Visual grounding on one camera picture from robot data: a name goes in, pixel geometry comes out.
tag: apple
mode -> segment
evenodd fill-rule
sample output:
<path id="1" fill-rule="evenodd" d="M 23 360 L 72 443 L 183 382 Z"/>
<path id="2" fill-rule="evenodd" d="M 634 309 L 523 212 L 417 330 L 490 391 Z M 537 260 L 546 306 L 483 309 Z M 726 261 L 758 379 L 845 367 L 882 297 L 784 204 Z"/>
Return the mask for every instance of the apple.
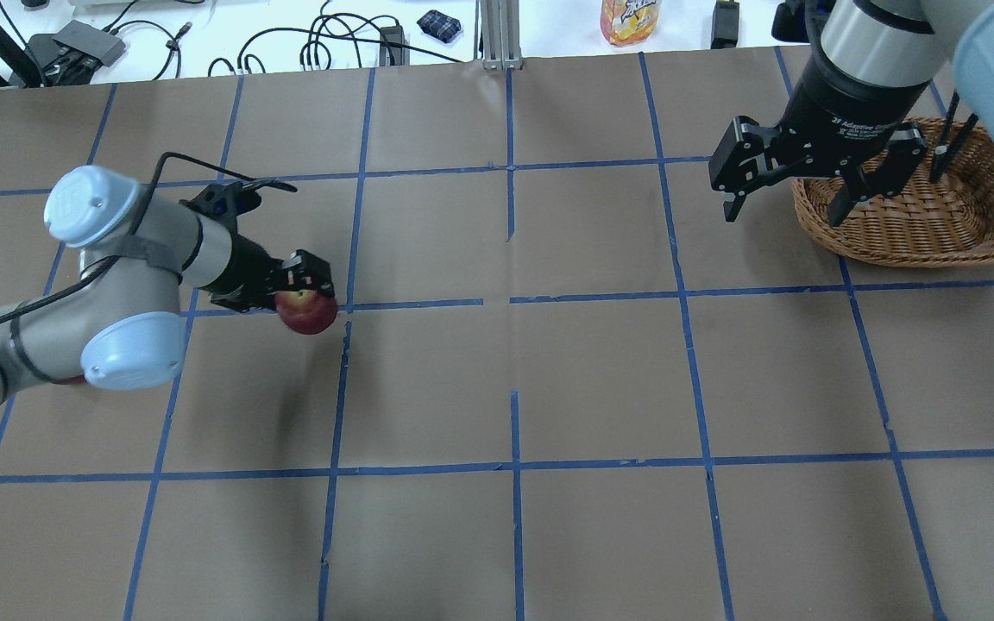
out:
<path id="1" fill-rule="evenodd" d="M 281 321 L 296 333 L 320 334 L 336 321 L 340 307 L 335 298 L 301 290 L 276 293 L 275 310 Z"/>

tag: metal bracket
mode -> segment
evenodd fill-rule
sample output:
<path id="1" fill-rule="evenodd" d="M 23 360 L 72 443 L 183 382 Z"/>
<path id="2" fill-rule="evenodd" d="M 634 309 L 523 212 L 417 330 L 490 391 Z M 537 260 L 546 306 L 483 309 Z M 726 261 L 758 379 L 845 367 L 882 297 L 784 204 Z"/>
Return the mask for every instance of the metal bracket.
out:
<path id="1" fill-rule="evenodd" d="M 520 58 L 520 0 L 481 0 L 481 66 L 506 70 Z"/>

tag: white floor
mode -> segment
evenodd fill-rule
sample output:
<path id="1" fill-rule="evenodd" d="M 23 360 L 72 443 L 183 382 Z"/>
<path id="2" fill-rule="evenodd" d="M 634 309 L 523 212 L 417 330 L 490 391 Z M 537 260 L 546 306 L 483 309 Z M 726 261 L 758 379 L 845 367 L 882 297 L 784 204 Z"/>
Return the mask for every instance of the white floor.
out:
<path id="1" fill-rule="evenodd" d="M 103 3 L 105 0 L 75 0 L 76 3 Z M 236 57 L 244 42 L 257 31 L 272 27 L 308 28 L 318 15 L 321 0 L 206 0 L 201 5 L 176 3 L 174 0 L 141 0 L 125 17 L 153 20 L 176 31 L 185 22 L 193 27 L 182 39 L 183 78 L 205 75 L 210 60 Z M 651 38 L 637 46 L 611 47 L 601 36 L 599 0 L 521 0 L 520 30 L 524 56 L 585 56 L 631 51 L 701 50 L 711 39 L 711 11 L 714 0 L 659 0 L 662 17 Z M 780 0 L 740 0 L 741 47 L 772 46 L 770 37 L 773 12 Z M 125 3 L 76 5 L 68 0 L 48 0 L 40 9 L 25 9 L 19 0 L 3 0 L 10 16 L 25 36 L 56 32 L 72 19 L 102 27 L 121 12 Z M 444 44 L 422 33 L 417 25 L 420 16 L 437 9 L 462 23 L 462 33 Z M 406 27 L 411 46 L 427 48 L 452 58 L 469 60 L 474 56 L 474 0 L 332 0 L 326 12 L 355 12 L 363 16 L 382 13 L 397 16 Z M 0 23 L 9 31 L 1 17 Z M 167 57 L 163 47 L 167 37 L 148 25 L 135 25 L 121 33 L 127 51 L 114 66 L 104 67 L 95 75 L 95 83 L 134 82 L 152 78 Z M 375 38 L 367 31 L 367 38 Z M 299 71 L 297 50 L 303 35 L 292 32 L 271 33 L 256 40 L 248 50 L 263 60 L 271 73 Z M 334 67 L 356 66 L 355 50 L 350 43 L 332 42 Z M 362 44 L 363 66 L 375 63 L 378 47 Z M 411 52 L 410 64 L 444 62 L 418 52 Z M 9 68 L 0 60 L 0 73 Z M 173 76 L 174 69 L 167 76 Z"/>

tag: brown basket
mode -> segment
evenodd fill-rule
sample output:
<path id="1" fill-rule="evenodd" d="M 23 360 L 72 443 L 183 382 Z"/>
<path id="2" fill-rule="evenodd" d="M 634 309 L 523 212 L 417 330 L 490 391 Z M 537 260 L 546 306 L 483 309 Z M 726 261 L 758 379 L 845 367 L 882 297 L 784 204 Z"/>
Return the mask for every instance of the brown basket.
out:
<path id="1" fill-rule="evenodd" d="M 911 118 L 932 147 L 940 118 Z M 961 129 L 955 122 L 951 136 Z M 865 164 L 876 170 L 877 158 Z M 840 178 L 794 179 L 796 220 L 827 250 L 866 263 L 892 267 L 959 267 L 994 263 L 994 142 L 979 127 L 938 184 L 928 181 L 924 159 L 903 194 L 873 198 L 853 210 L 841 227 L 827 224 L 827 206 L 843 187 Z"/>

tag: robotic arm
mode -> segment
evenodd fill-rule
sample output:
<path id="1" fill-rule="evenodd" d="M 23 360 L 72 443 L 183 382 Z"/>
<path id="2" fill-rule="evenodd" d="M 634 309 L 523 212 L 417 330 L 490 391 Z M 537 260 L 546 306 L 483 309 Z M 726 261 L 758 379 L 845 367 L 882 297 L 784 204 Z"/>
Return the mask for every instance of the robotic arm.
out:
<path id="1" fill-rule="evenodd" d="M 844 179 L 827 210 L 835 227 L 857 204 L 903 191 L 928 151 L 903 118 L 946 58 L 994 138 L 994 0 L 789 0 L 773 30 L 810 40 L 812 58 L 776 126 L 735 117 L 715 149 L 709 179 L 729 223 L 750 193 L 788 177 Z M 876 170 L 861 168 L 885 149 Z"/>
<path id="2" fill-rule="evenodd" d="M 244 179 L 176 204 L 154 196 L 154 182 L 143 187 L 99 166 L 66 174 L 48 196 L 44 221 L 52 236 L 83 249 L 83 279 L 0 308 L 0 404 L 29 386 L 79 376 L 111 390 L 176 377 L 185 354 L 180 282 L 234 311 L 278 311 L 300 333 L 327 329 L 337 304 L 326 260 L 304 250 L 273 259 L 236 231 L 237 216 L 259 207 L 257 190 L 297 189 Z"/>

